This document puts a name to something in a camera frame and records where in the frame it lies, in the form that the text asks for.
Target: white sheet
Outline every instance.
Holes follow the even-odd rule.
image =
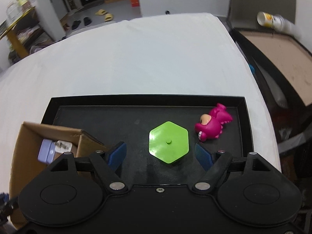
[[[8,192],[22,122],[41,122],[52,97],[96,94],[244,96],[254,149],[280,170],[265,102],[222,23],[207,13],[163,15],[79,33],[1,75],[0,191]]]

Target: black tray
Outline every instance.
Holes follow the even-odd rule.
[[[252,133],[244,97],[189,95],[103,95],[52,98],[42,123],[79,128],[107,146],[127,144],[127,156],[117,174],[127,184],[194,183],[205,172],[194,156],[199,141],[194,125],[217,103],[233,116],[218,139],[207,140],[213,150],[235,157],[253,151]],[[149,154],[149,132],[166,121],[188,130],[189,152],[173,164]]]

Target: green hexagonal lid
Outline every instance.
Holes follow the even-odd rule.
[[[188,153],[188,131],[167,121],[149,132],[149,153],[172,163]]]

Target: magenta toy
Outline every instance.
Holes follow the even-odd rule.
[[[226,111],[226,107],[220,103],[217,103],[216,107],[214,107],[209,115],[213,116],[213,113],[218,110],[219,112],[216,114],[216,119],[221,123],[229,123],[233,120],[232,116]]]
[[[200,123],[195,124],[195,131],[201,142],[207,139],[218,138],[222,133],[223,123],[229,123],[233,120],[232,116],[226,111],[226,107],[220,103],[213,108],[209,114],[203,114],[200,117]]]

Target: screw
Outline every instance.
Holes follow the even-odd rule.
[[[113,190],[121,190],[125,187],[125,184],[122,182],[113,182],[110,184],[110,188]]]
[[[156,192],[164,192],[164,191],[165,191],[165,189],[163,189],[161,187],[156,188]]]
[[[195,184],[195,187],[198,190],[208,190],[210,188],[210,184],[206,182],[199,182]]]

